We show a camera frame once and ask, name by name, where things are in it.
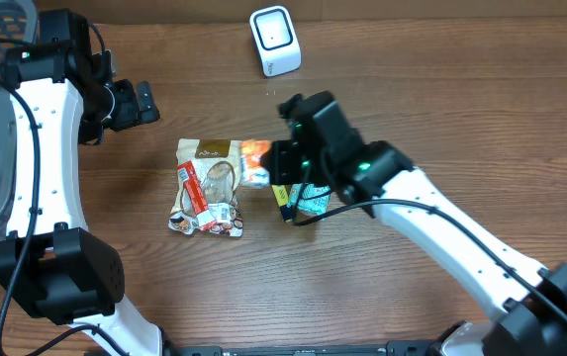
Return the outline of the teal wet wipes pack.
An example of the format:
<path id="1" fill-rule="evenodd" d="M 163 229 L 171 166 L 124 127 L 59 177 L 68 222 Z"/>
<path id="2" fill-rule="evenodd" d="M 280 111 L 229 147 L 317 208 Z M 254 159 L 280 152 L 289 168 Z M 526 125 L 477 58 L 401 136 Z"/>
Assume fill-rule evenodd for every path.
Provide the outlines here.
<path id="1" fill-rule="evenodd" d="M 301 188 L 301 184 L 291 186 L 287 206 L 290 209 L 296 206 L 297 212 L 310 217 L 324 214 L 330 202 L 331 188 L 329 186 L 317 187 L 314 184 L 308 184 L 303 191 L 301 201 L 298 202 Z"/>

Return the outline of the yellow highlighter marker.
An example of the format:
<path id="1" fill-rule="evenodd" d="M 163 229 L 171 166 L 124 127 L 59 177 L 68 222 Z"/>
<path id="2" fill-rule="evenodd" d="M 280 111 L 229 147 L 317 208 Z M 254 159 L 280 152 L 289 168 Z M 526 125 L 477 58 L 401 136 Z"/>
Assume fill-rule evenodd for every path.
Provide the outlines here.
<path id="1" fill-rule="evenodd" d="M 290 222 L 293 217 L 287 188 L 284 185 L 272 185 L 271 189 L 274 193 L 282 220 L 286 223 Z"/>

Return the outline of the orange tissue pack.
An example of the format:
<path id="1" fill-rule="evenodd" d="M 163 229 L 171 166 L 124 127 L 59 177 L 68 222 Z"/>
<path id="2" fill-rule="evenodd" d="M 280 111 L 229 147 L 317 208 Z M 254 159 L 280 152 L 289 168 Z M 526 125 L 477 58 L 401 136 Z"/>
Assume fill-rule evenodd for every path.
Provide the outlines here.
<path id="1" fill-rule="evenodd" d="M 261 165 L 261 157 L 269 150 L 268 140 L 244 140 L 240 143 L 241 183 L 252 188 L 270 184 L 269 172 Z"/>

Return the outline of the beige brown snack pouch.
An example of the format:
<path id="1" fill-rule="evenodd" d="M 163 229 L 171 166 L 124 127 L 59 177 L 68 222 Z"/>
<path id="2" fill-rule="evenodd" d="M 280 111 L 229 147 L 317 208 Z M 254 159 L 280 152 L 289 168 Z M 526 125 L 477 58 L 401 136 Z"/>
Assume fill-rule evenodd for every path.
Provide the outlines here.
<path id="1" fill-rule="evenodd" d="M 182 138 L 176 150 L 177 167 L 191 161 L 209 209 L 217 223 L 209 230 L 198 227 L 190 199 L 178 177 L 178 192 L 170 211 L 168 228 L 191 235 L 196 231 L 239 238 L 243 219 L 236 190 L 241 178 L 240 142 L 221 139 Z"/>

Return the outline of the red stick sachet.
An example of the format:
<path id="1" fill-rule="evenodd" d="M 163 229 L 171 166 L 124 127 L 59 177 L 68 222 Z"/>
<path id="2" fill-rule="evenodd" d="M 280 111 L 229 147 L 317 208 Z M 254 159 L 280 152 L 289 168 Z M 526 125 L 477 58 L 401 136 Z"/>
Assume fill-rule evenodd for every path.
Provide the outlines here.
<path id="1" fill-rule="evenodd" d="M 209 230 L 217 221 L 209 209 L 196 170 L 191 161 L 186 161 L 177 167 L 178 177 L 182 181 L 182 188 L 188 194 L 198 227 Z"/>

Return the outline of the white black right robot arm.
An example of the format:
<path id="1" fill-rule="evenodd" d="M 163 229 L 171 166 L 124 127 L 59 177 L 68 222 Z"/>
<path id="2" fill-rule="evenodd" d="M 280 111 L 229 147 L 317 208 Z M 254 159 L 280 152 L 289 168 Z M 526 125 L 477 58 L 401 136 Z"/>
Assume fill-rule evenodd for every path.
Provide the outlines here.
<path id="1" fill-rule="evenodd" d="M 328 186 L 333 215 L 361 209 L 409 238 L 486 314 L 431 342 L 428 355 L 567 355 L 567 263 L 550 270 L 497 239 L 384 140 L 364 142 L 329 91 L 278 107 L 291 136 L 261 157 L 273 185 Z"/>

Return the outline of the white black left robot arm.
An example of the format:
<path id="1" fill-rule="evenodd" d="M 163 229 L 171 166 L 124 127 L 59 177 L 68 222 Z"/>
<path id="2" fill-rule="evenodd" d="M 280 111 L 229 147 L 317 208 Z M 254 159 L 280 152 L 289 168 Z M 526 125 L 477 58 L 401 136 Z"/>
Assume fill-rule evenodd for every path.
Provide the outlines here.
<path id="1" fill-rule="evenodd" d="M 79 188 L 78 148 L 105 131 L 156 122 L 147 82 L 117 79 L 98 31 L 67 9 L 39 15 L 39 39 L 11 41 L 0 66 L 16 126 L 15 197 L 0 241 L 5 302 L 82 332 L 108 355 L 166 355 L 163 330 L 125 294 L 115 248 L 93 235 Z"/>

